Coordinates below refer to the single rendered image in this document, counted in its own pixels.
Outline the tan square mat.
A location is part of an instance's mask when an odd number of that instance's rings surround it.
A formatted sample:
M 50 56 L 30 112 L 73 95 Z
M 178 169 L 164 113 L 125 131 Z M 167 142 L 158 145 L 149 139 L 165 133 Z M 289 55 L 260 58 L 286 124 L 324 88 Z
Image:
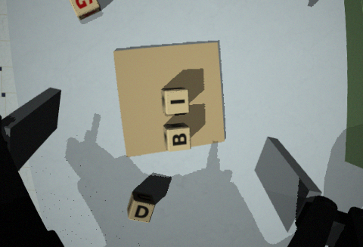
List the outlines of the tan square mat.
M 218 42 L 114 51 L 126 157 L 168 151 L 163 126 L 185 123 L 191 147 L 225 141 Z M 190 112 L 162 111 L 162 88 L 187 88 Z

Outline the beige letter block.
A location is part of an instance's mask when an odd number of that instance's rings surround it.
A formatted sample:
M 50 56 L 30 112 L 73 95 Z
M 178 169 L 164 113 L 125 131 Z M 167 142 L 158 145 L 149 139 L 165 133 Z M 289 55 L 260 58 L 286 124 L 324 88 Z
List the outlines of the beige letter block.
M 101 11 L 98 0 L 70 0 L 70 3 L 79 20 L 85 19 Z
M 169 152 L 191 148 L 191 128 L 185 123 L 163 126 L 164 146 Z
M 162 88 L 162 111 L 168 114 L 189 113 L 189 91 L 187 88 Z
M 132 191 L 127 207 L 128 218 L 134 221 L 149 223 L 155 202 L 152 195 Z

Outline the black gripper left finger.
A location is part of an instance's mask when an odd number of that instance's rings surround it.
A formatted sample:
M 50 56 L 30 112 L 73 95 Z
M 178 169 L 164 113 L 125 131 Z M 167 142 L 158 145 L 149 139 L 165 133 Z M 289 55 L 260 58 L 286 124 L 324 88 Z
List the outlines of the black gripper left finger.
M 0 116 L 0 247 L 64 247 L 47 231 L 19 170 L 57 129 L 61 90 L 48 88 Z

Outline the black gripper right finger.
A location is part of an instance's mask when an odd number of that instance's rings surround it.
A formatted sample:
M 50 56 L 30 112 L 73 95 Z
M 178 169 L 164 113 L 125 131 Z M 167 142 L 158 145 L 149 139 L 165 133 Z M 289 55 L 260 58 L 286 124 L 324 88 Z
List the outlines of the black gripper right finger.
M 295 233 L 288 247 L 363 247 L 363 209 L 338 211 L 277 138 L 266 138 L 254 171 L 287 233 Z

